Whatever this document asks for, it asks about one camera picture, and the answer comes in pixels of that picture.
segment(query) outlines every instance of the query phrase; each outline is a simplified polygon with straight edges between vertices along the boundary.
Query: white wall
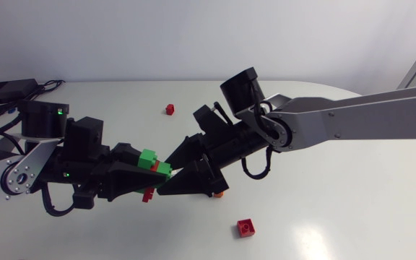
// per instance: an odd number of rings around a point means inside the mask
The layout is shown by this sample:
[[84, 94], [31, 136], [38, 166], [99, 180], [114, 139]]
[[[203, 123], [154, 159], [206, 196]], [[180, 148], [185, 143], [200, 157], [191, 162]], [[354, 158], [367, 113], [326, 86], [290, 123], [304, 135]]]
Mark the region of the white wall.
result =
[[415, 59], [414, 0], [0, 0], [0, 80], [222, 80], [255, 66], [365, 94], [395, 89]]

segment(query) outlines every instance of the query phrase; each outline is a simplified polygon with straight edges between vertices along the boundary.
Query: red lego brick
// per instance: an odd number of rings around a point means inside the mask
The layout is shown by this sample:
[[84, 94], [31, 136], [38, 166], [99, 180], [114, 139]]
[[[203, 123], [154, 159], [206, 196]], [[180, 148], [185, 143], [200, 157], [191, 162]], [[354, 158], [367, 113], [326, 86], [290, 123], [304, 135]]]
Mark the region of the red lego brick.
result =
[[237, 221], [237, 228], [241, 238], [252, 236], [255, 233], [251, 219]]
[[169, 104], [166, 106], [166, 114], [167, 115], [173, 115], [174, 113], [174, 105], [173, 104]]
[[160, 161], [157, 160], [157, 162], [152, 167], [150, 167], [149, 170], [151, 170], [151, 171], [157, 171], [159, 164], [160, 164]]
[[144, 196], [142, 197], [142, 202], [149, 202], [150, 199], [153, 197], [153, 192], [155, 188], [149, 187], [145, 189]]

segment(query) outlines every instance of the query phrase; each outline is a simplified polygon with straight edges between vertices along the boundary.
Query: green lego brick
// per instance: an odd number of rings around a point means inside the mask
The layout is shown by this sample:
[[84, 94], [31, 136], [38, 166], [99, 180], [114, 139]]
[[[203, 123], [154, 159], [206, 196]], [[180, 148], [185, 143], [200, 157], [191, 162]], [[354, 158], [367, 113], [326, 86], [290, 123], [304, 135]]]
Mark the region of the green lego brick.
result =
[[150, 168], [157, 162], [157, 155], [154, 151], [143, 149], [137, 162], [137, 167], [150, 170]]
[[171, 168], [171, 164], [166, 162], [160, 162], [158, 164], [157, 173], [162, 173], [166, 175], [166, 180], [168, 180], [171, 177], [171, 171], [173, 169]]

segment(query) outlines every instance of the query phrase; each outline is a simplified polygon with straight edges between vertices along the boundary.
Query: black power supply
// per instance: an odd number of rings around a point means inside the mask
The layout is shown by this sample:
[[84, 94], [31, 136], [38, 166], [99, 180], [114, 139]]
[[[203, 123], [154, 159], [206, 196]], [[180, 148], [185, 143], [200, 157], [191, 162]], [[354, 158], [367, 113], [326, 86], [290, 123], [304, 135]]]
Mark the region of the black power supply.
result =
[[0, 82], [0, 104], [22, 100], [39, 88], [35, 79]]

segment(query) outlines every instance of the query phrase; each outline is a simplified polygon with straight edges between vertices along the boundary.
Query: white table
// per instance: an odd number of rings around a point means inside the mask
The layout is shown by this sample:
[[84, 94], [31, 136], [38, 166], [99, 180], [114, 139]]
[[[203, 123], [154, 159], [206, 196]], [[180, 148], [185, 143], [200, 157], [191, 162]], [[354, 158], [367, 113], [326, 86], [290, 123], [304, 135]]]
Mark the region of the white table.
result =
[[[192, 113], [203, 104], [219, 101], [230, 115], [220, 83], [67, 83], [39, 100], [70, 104], [76, 119], [103, 119], [103, 144], [130, 142], [164, 160], [200, 132]], [[305, 82], [260, 84], [266, 96], [356, 96]], [[164, 114], [168, 103], [173, 116]], [[248, 166], [262, 170], [264, 151]], [[0, 203], [0, 259], [416, 259], [416, 140], [332, 141], [273, 154], [262, 181], [239, 162], [223, 173], [230, 189], [221, 199], [155, 193], [146, 204], [132, 193], [65, 217], [47, 215], [39, 193], [14, 196]], [[51, 190], [58, 209], [71, 203], [69, 186]], [[256, 234], [238, 238], [235, 224], [246, 218]]]

